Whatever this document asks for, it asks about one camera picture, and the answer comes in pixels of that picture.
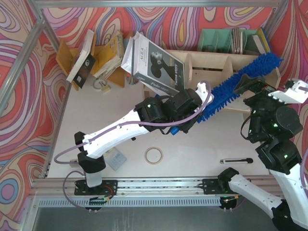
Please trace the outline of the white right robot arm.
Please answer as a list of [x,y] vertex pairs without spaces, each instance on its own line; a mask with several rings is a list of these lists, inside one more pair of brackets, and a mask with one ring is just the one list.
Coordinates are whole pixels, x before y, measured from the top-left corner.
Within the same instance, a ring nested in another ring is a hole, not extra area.
[[303,130],[298,113],[291,104],[307,99],[307,84],[290,80],[284,90],[267,84],[263,77],[244,74],[234,88],[235,94],[253,92],[244,99],[250,109],[244,139],[259,143],[256,153],[274,178],[281,192],[276,196],[246,179],[234,168],[227,168],[215,179],[204,179],[199,188],[204,194],[238,194],[262,209],[280,231],[305,231],[308,228],[308,181],[305,158],[292,142]]

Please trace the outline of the blue microfiber duster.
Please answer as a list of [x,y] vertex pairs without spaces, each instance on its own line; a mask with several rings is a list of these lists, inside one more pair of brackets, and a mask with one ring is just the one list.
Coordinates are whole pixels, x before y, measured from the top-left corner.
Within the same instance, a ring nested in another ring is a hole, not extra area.
[[219,112],[228,103],[233,102],[235,99],[239,98],[239,94],[233,93],[236,85],[240,82],[243,74],[247,74],[251,78],[258,76],[266,76],[272,72],[275,68],[279,67],[282,62],[282,58],[274,53],[267,53],[258,56],[249,65],[243,67],[238,73],[233,74],[230,78],[223,81],[218,86],[211,90],[214,96],[213,101],[208,104],[202,115],[197,117],[197,122],[202,122],[208,120],[216,112]]

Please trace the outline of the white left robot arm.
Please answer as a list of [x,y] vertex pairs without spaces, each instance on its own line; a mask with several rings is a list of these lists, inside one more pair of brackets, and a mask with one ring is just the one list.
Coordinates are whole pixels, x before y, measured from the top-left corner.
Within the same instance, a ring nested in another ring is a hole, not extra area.
[[118,121],[92,134],[74,134],[79,146],[77,160],[89,188],[100,186],[106,164],[103,154],[113,147],[139,135],[166,127],[188,132],[201,115],[210,95],[204,85],[196,90],[184,89],[174,97],[145,98]]

